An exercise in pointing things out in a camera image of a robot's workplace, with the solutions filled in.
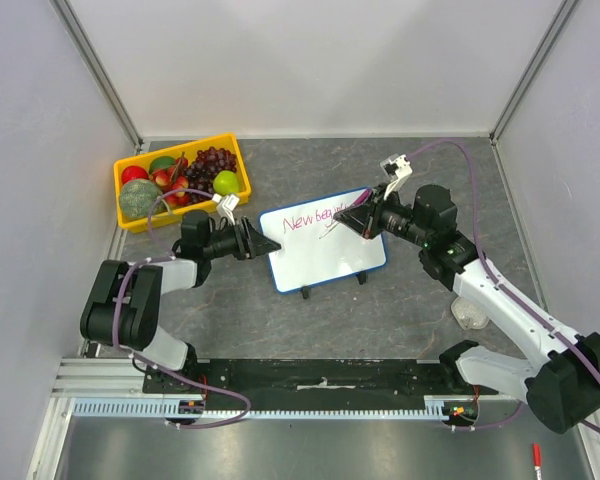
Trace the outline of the blue framed whiteboard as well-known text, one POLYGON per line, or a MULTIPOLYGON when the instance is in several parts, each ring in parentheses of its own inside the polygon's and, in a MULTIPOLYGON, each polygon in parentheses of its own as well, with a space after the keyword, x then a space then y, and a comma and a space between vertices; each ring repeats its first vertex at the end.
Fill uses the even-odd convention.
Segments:
POLYGON ((386 265, 387 248, 381 236, 365 240, 334 220, 364 192, 363 188, 348 190, 260 215, 262 233, 281 245, 268 255, 277 292, 292 293, 386 265))

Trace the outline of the dark purple grape bunch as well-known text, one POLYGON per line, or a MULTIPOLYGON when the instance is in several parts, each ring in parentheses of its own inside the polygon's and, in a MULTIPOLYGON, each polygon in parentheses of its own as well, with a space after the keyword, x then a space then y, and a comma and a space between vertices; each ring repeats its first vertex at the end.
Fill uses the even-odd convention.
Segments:
POLYGON ((228 149, 210 147, 197 151, 196 159, 184 170, 184 176, 189 188, 214 195, 213 180, 223 170, 237 175, 237 156, 228 149))

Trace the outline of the yellow plastic fruit bin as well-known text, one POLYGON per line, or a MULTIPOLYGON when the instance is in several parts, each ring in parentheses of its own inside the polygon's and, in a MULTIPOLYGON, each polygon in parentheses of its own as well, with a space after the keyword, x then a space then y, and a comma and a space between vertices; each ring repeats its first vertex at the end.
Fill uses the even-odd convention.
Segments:
POLYGON ((113 166, 120 228, 144 232, 193 210, 212 213, 214 195, 233 193, 243 205, 252 188, 233 133, 121 159, 113 166))

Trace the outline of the red marker pen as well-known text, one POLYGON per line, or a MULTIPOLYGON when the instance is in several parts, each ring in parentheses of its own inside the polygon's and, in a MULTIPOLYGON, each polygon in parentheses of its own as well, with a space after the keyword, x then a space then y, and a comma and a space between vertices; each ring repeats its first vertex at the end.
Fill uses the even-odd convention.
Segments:
POLYGON ((542 453, 540 445, 537 443, 532 444, 532 460, 536 480, 542 480, 542 453))

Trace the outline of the aluminium frame rail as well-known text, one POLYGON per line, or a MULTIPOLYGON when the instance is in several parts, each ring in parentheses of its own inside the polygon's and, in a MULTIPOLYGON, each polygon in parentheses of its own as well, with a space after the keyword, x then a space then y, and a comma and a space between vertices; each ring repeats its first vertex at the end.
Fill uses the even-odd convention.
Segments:
POLYGON ((62 359, 51 396, 57 398, 140 397, 144 375, 125 358, 62 359))

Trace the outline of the green apple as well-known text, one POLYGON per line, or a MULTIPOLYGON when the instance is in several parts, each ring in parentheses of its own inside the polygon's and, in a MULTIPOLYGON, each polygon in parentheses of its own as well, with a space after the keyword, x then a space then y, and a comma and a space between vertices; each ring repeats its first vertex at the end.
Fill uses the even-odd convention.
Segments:
POLYGON ((240 184, 236 173, 230 170, 219 172, 213 180, 213 189, 221 196, 238 194, 240 184))

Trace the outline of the red yellow small fruits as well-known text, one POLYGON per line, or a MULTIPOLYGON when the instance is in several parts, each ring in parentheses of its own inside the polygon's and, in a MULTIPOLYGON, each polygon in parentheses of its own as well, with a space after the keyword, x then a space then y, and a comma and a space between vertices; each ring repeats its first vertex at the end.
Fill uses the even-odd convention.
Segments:
POLYGON ((180 208, 189 204, 191 197, 189 193, 185 192, 185 189, 189 187, 189 181, 176 171, 175 166, 157 170, 151 174, 150 178, 163 193, 173 192, 165 198, 170 207, 180 208))

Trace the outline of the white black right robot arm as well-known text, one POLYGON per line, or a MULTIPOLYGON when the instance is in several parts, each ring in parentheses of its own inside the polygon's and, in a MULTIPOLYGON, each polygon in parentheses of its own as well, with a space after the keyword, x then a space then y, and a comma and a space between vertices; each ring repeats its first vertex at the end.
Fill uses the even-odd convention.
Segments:
POLYGON ((531 302, 457 227, 448 189, 419 188, 411 205, 381 184, 334 219, 366 240, 390 233, 419 247, 424 271, 485 314, 523 353, 518 359, 465 341, 444 355, 438 381, 457 394, 484 386, 526 404, 562 434, 600 409, 600 334, 583 336, 531 302))

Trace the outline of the white bead eraser pad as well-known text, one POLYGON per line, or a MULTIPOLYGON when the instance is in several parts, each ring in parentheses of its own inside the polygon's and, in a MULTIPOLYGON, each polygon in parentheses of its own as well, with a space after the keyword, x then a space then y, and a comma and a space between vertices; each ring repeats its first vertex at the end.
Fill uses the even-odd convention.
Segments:
POLYGON ((461 297, 452 302, 451 313, 463 330, 480 330, 489 323, 489 318, 481 310, 461 297))

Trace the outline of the magenta capped whiteboard marker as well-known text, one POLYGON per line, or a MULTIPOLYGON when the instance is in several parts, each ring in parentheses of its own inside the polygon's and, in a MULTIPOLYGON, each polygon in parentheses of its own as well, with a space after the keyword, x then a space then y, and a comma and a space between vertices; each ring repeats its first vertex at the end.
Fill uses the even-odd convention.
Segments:
POLYGON ((362 205, 372 194, 372 189, 370 187, 367 187, 353 202, 351 205, 349 205, 348 207, 346 207, 345 209, 337 212, 334 217, 333 220, 331 221, 331 223, 326 227, 326 230, 324 233, 322 233, 319 236, 319 239, 323 239, 325 238, 327 235, 329 235, 339 224, 340 224, 340 218, 346 214, 349 213, 351 209, 357 208, 360 205, 362 205))

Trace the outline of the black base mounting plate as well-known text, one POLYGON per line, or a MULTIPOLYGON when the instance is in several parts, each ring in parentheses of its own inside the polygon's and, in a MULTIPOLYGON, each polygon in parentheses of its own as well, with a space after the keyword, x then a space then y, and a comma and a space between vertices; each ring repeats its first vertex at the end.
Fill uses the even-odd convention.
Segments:
POLYGON ((426 396, 474 396, 446 366, 414 359, 210 359, 194 380, 246 396, 255 412, 415 410, 426 396))

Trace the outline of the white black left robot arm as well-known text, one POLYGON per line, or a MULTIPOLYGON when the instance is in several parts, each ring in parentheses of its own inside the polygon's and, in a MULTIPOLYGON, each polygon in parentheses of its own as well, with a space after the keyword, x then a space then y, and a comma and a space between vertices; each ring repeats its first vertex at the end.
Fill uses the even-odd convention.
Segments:
POLYGON ((83 338, 119 348, 140 358, 178 393, 188 393, 202 379, 195 348, 159 326, 161 298, 201 286, 212 261, 231 256, 253 260, 281 249, 242 217, 216 222, 204 211, 182 218, 173 253, 129 263, 106 260, 99 267, 80 319, 83 338))

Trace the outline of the red apple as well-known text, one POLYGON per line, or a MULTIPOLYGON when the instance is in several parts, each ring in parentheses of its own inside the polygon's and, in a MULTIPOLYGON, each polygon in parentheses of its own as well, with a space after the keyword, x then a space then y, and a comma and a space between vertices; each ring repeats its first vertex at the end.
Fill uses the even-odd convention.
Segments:
POLYGON ((121 184, 126 185, 127 183, 134 180, 149 180, 149 173, 142 167, 137 165, 131 165, 126 167, 121 173, 121 184))

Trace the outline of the green netted melon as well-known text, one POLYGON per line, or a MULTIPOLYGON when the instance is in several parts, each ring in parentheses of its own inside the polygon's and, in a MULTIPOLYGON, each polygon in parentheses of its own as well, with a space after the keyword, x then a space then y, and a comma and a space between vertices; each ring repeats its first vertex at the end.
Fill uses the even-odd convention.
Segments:
POLYGON ((152 181, 135 179, 122 187, 118 196, 118 205, 127 219, 138 220, 147 216, 149 208, 161 195, 161 189, 152 181))

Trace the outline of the green lime fruit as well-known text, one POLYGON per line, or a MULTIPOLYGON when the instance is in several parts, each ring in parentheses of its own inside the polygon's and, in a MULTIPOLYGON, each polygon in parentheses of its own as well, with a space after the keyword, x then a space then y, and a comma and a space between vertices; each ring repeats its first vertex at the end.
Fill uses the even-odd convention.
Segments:
POLYGON ((176 159, 172 156, 163 155, 156 157, 149 165, 149 173, 153 174, 157 170, 168 169, 176 163, 176 159))

